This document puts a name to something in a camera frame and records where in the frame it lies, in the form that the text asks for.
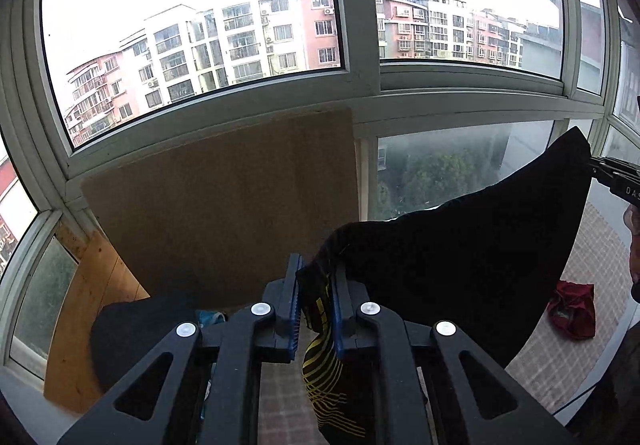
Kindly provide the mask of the light blue mesh garment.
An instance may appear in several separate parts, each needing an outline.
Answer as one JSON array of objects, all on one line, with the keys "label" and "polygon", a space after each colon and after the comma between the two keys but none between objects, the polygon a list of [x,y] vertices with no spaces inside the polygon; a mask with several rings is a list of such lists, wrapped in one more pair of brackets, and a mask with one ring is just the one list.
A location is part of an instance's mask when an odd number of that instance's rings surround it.
[{"label": "light blue mesh garment", "polygon": [[195,311],[196,320],[198,321],[198,327],[201,329],[209,326],[223,324],[227,317],[224,313],[219,311],[210,311],[209,309],[197,309]]}]

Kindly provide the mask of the dark red garment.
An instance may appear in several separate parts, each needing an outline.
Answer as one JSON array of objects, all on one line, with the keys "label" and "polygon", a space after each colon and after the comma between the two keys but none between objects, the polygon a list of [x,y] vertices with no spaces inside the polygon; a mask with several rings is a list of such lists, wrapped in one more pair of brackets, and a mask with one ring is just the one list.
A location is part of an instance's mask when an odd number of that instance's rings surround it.
[{"label": "dark red garment", "polygon": [[547,306],[554,329],[570,341],[586,341],[596,335],[596,306],[592,283],[559,280]]}]

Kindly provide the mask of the white window frame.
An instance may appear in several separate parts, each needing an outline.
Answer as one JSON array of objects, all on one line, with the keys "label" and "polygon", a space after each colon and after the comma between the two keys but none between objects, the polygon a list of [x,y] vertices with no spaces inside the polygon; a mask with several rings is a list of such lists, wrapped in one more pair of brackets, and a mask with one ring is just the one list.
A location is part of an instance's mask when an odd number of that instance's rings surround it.
[{"label": "white window frame", "polygon": [[80,239],[100,224],[81,187],[94,176],[172,148],[302,114],[349,109],[358,138],[430,128],[562,120],[594,116],[613,123],[617,68],[610,64],[597,104],[567,84],[540,75],[479,68],[466,79],[456,64],[384,64],[373,53],[374,30],[364,21],[374,0],[338,0],[341,69],[299,73],[231,87],[134,122],[81,149],[62,139],[53,116],[53,87],[40,32],[41,0],[1,0],[1,135],[17,175],[37,205],[35,220],[1,280],[6,316],[26,289],[56,224]]}]

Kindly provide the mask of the black folded garment on pile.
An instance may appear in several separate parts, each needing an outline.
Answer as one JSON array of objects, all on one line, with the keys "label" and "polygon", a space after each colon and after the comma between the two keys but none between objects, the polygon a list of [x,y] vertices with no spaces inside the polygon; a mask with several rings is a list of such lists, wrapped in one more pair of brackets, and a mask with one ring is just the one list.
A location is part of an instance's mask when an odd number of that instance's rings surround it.
[{"label": "black folded garment on pile", "polygon": [[195,299],[185,293],[105,305],[93,321],[89,338],[101,390],[108,391],[182,323],[196,323]]}]

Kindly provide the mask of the black shorts with yellow stripes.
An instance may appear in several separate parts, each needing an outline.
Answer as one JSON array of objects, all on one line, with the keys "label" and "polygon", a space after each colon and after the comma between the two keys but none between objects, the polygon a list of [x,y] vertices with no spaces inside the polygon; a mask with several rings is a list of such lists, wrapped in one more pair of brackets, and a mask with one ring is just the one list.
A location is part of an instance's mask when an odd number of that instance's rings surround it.
[{"label": "black shorts with yellow stripes", "polygon": [[334,276],[409,323],[449,321],[506,370],[536,328],[572,251],[590,147],[578,128],[496,185],[386,222],[350,223],[296,278],[314,341],[303,378],[331,444],[378,444],[369,366],[337,354]]}]

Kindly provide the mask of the light wooden plank board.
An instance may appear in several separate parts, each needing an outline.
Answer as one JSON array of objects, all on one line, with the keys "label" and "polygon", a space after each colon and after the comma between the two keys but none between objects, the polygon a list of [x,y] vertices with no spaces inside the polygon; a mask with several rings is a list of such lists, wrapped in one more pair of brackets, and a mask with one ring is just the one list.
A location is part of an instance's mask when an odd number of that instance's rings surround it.
[{"label": "light wooden plank board", "polygon": [[103,307],[148,294],[111,243],[96,231],[88,240],[61,222],[56,240],[77,262],[53,331],[43,395],[72,413],[85,413],[103,395],[93,370],[90,332]]}]

